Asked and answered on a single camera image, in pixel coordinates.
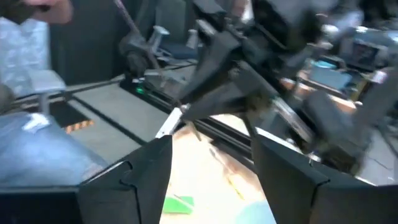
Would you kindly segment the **black aluminium frame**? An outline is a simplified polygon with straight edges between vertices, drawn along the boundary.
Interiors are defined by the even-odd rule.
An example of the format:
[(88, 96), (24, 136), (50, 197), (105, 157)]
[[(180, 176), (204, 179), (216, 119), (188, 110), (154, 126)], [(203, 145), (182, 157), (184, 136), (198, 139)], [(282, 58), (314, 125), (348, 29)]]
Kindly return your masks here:
[[(181, 116), (181, 110), (174, 108), (155, 137), (161, 138), (165, 135), (171, 135), (176, 129), (182, 128), (184, 124), (180, 120)], [(194, 124), (199, 132), (213, 139), (212, 145), (219, 147), (221, 151), (229, 154), (243, 166), (255, 172), (251, 158), (251, 140), (247, 135), (214, 118), (201, 119), (194, 122)]]

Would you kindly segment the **person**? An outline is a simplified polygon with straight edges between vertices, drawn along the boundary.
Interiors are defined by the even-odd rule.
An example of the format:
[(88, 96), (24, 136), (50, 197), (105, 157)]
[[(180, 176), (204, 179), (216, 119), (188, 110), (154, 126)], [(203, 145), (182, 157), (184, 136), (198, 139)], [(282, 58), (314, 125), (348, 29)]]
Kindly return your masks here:
[[(21, 24), (36, 11), (23, 0), (0, 0), (0, 18)], [(75, 185), (107, 167), (107, 162), (80, 144), (41, 113), (17, 112), (16, 96), (0, 82), (0, 187)]]

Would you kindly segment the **green mini spatula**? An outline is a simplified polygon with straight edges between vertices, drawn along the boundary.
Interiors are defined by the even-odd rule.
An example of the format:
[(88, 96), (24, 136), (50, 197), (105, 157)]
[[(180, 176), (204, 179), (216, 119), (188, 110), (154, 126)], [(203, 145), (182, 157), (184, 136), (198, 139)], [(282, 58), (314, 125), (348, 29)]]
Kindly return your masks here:
[(189, 215), (193, 212), (194, 198), (191, 196), (166, 197), (162, 213)]

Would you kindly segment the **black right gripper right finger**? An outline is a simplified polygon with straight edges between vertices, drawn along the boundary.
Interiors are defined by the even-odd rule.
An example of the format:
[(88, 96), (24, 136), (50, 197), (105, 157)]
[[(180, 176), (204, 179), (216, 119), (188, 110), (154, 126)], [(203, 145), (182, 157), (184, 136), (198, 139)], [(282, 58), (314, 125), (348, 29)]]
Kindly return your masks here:
[(258, 134), (251, 149), (277, 224), (377, 224), (371, 185)]

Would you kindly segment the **person's hand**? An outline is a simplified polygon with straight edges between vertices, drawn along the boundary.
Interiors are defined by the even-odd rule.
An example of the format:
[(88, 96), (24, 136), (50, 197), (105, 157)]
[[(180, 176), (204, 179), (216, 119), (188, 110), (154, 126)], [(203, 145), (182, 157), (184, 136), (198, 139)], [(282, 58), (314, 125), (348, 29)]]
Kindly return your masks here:
[(70, 0), (23, 0), (31, 6), (49, 6), (48, 11), (36, 11), (33, 19), (48, 23), (64, 24), (71, 20), (73, 6)]

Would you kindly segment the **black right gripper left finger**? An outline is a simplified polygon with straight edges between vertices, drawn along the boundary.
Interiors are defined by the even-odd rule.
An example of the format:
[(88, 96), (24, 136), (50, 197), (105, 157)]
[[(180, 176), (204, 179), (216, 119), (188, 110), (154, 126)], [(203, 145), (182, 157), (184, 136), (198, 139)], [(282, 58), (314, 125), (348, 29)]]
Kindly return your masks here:
[(172, 137), (153, 139), (81, 185), (81, 224), (159, 224), (172, 165)]

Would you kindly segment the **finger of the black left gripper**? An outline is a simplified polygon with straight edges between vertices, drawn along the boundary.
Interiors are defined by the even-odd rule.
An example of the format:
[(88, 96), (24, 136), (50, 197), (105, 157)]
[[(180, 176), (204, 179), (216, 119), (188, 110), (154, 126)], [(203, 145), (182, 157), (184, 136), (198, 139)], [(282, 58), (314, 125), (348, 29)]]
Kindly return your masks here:
[(240, 62), (239, 66), (240, 71), (230, 81), (190, 103), (182, 118), (194, 121), (219, 114), (245, 113), (256, 107), (256, 98), (263, 102), (277, 96), (276, 89), (249, 64)]
[(228, 31), (215, 34), (207, 54), (202, 58), (188, 84), (179, 93), (183, 104), (193, 103), (220, 86), (234, 53), (240, 48), (240, 41)]

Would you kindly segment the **background computer monitor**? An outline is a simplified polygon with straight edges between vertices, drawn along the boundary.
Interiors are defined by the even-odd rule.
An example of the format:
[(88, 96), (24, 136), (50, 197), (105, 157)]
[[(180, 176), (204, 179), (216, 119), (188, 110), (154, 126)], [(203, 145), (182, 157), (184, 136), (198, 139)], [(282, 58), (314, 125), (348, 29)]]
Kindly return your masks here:
[(354, 39), (347, 64), (364, 70), (375, 70), (385, 64), (386, 46)]

